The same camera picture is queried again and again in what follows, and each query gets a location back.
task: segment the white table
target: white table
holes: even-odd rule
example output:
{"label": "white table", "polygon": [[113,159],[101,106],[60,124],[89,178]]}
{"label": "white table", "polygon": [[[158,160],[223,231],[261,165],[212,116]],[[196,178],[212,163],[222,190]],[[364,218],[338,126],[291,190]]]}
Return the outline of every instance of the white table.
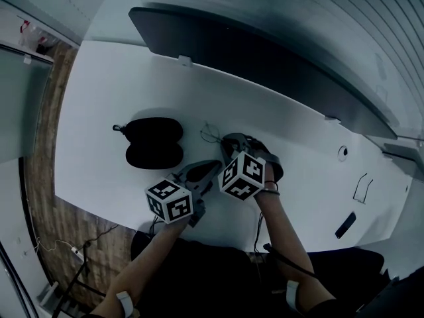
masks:
{"label": "white table", "polygon": [[[281,199],[306,250],[355,246],[390,237],[411,178],[362,135],[269,89],[194,65],[187,68],[147,48],[84,41],[66,88],[56,143],[56,195],[114,223],[147,231],[144,188],[169,170],[141,170],[125,160],[126,138],[112,131],[131,119],[167,116],[184,128],[184,160],[172,171],[205,159],[222,160],[218,144],[200,137],[205,121],[221,136],[242,132],[278,155],[285,176]],[[342,145],[348,158],[339,162]],[[359,178],[374,181],[366,205],[352,199]],[[207,212],[183,237],[253,250],[259,210],[217,185],[204,200]],[[342,239],[335,231],[354,211],[357,220]],[[265,225],[259,247],[269,241]]]}

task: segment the person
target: person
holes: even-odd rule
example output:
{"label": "person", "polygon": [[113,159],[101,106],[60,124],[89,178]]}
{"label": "person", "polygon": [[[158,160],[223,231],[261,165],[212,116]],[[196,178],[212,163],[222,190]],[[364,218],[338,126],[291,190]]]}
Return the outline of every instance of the person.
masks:
{"label": "person", "polygon": [[[272,167],[266,165],[266,187],[275,189]],[[260,192],[255,200],[263,213],[272,247],[281,255],[311,273],[311,260],[288,219],[280,197]],[[111,282],[105,299],[86,317],[124,317],[125,312],[117,294],[127,292],[138,303],[140,316],[182,312],[184,315],[210,314],[213,311],[244,314],[279,314],[291,317],[298,313],[306,317],[347,317],[339,301],[321,282],[279,260],[276,269],[285,280],[298,283],[295,311],[287,310],[285,296],[277,303],[265,299],[245,267],[246,254],[230,248],[217,248],[181,241],[178,237],[187,226],[189,217],[164,227],[138,256]]]}

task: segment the white wall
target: white wall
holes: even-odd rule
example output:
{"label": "white wall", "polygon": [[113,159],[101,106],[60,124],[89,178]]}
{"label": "white wall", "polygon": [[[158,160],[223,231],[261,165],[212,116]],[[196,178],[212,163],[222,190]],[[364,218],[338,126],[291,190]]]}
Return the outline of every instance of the white wall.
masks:
{"label": "white wall", "polygon": [[380,253],[391,277],[402,279],[424,266],[424,184],[413,180],[392,236],[361,248]]}
{"label": "white wall", "polygon": [[0,40],[19,45],[23,20],[6,9],[0,9]]}
{"label": "white wall", "polygon": [[[18,160],[0,164],[0,241],[37,305],[36,297],[48,285],[48,280],[29,237],[21,201]],[[0,270],[0,317],[23,317],[10,281],[3,273]]]}

